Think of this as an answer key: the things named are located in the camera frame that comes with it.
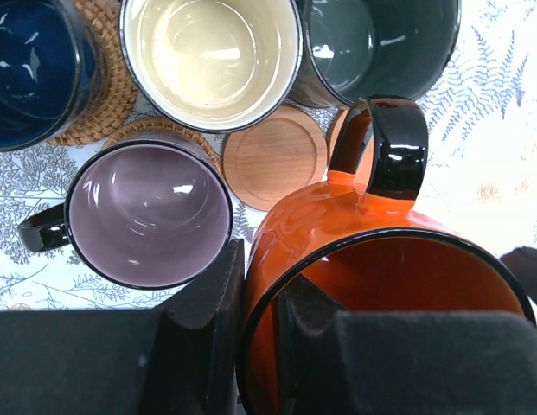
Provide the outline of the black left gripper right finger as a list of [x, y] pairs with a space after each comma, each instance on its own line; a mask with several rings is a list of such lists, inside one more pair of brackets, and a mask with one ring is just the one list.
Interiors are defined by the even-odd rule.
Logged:
[[296, 278], [276, 344], [285, 414], [537, 414], [537, 333], [511, 313], [352, 311]]

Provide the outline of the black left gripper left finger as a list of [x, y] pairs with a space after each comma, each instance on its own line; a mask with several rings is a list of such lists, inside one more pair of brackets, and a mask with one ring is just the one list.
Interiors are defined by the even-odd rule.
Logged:
[[0, 414], [241, 414], [245, 248], [148, 310], [0, 311]]

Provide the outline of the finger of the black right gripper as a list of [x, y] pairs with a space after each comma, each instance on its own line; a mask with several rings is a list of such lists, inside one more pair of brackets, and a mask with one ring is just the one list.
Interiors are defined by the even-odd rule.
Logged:
[[508, 269], [507, 283], [514, 292], [523, 315], [533, 316], [530, 301], [537, 305], [537, 248], [517, 247], [503, 254], [500, 260]]

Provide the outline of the orange mug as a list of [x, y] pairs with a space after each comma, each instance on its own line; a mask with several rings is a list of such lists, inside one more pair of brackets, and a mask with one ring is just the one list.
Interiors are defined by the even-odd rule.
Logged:
[[526, 293], [493, 254], [413, 205], [425, 176], [429, 134], [404, 97], [360, 99], [346, 114], [328, 177], [279, 201], [253, 238], [246, 274], [237, 383], [246, 412], [278, 412], [271, 304], [309, 265], [378, 239], [428, 239], [480, 259], [509, 290], [510, 311], [535, 319]]

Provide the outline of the grey lilac mug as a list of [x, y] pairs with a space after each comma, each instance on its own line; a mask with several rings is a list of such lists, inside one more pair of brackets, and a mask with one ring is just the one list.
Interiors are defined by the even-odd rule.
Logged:
[[102, 278], [157, 290], [204, 271], [232, 225], [231, 198], [205, 150], [175, 135], [144, 133], [90, 158], [64, 202], [17, 231], [31, 252], [70, 245]]

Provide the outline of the light wooden coaster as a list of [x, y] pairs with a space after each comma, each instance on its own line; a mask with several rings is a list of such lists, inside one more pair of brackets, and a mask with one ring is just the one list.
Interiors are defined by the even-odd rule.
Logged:
[[322, 179], [328, 144], [314, 118], [282, 105], [260, 123], [229, 134], [221, 162], [234, 195], [250, 208], [268, 211], [287, 195]]
[[329, 125], [328, 129], [328, 159], [331, 159], [337, 138], [339, 136], [339, 132], [342, 128], [342, 125], [347, 117], [347, 111], [346, 110], [340, 110], [333, 121]]

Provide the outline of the woven cork coaster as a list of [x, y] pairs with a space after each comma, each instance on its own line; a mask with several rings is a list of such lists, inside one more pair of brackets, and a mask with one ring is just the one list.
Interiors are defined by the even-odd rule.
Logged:
[[213, 147], [199, 132], [192, 131], [186, 127], [183, 127], [175, 122], [169, 121], [166, 118], [140, 118], [135, 121], [131, 121], [129, 124], [122, 126], [117, 131], [113, 132], [105, 142], [101, 149], [105, 150], [118, 142], [125, 141], [132, 135], [145, 132], [163, 132], [174, 133], [178, 137], [183, 137], [186, 140], [196, 144], [202, 149], [206, 157], [214, 165], [219, 174], [222, 174], [221, 170], [221, 158], [214, 151]]
[[108, 137], [124, 123], [137, 99], [137, 86], [125, 65], [121, 48], [120, 2], [75, 1], [74, 6], [91, 25], [106, 70], [98, 100], [76, 125], [48, 140], [54, 145], [78, 146]]

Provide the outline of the dark green mug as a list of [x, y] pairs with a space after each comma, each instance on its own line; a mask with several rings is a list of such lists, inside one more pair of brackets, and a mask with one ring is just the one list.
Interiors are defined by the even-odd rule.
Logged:
[[304, 51], [290, 97], [349, 107], [360, 98], [422, 97], [456, 46], [458, 0], [298, 1]]

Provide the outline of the cream enamel mug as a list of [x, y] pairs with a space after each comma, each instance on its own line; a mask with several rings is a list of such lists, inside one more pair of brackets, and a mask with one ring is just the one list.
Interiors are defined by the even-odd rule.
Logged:
[[119, 33], [144, 96], [206, 133], [241, 131], [271, 115], [302, 58], [292, 1], [123, 1]]

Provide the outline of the dark blue mug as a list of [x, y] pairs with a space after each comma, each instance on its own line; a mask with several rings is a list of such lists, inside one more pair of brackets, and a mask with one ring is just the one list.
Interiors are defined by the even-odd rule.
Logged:
[[102, 99], [108, 74], [73, 1], [0, 1], [0, 152], [57, 137]]

